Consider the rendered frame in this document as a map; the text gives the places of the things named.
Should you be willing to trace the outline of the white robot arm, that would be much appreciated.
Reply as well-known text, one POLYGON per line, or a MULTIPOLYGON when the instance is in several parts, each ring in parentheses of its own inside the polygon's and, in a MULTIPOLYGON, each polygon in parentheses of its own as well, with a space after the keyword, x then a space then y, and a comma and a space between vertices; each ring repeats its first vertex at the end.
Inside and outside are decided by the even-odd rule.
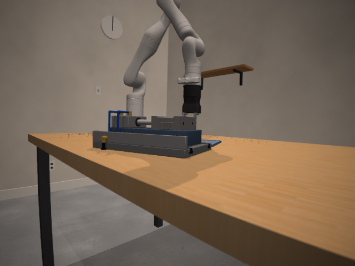
POLYGON ((186 73, 201 74, 201 63, 197 57, 205 52, 205 45, 194 32, 189 21, 180 12, 180 0, 156 0, 157 5, 164 11, 160 20, 150 27, 144 34, 140 45, 124 74, 124 84, 133 88, 133 92, 126 96, 126 110, 132 116, 143 116, 146 77, 139 72, 145 61, 152 57, 170 25, 173 25, 182 43, 182 54, 186 73))

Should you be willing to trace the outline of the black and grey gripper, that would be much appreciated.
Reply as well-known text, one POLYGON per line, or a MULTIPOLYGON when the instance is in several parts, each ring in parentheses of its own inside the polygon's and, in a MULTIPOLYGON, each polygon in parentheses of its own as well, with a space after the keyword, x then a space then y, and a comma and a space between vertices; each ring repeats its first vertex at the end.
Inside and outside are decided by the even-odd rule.
POLYGON ((186 73, 184 78, 178 78, 177 83, 183 84, 184 87, 184 103, 181 114, 186 116, 188 113, 194 113, 196 128, 196 116, 201 113, 201 74, 186 73))

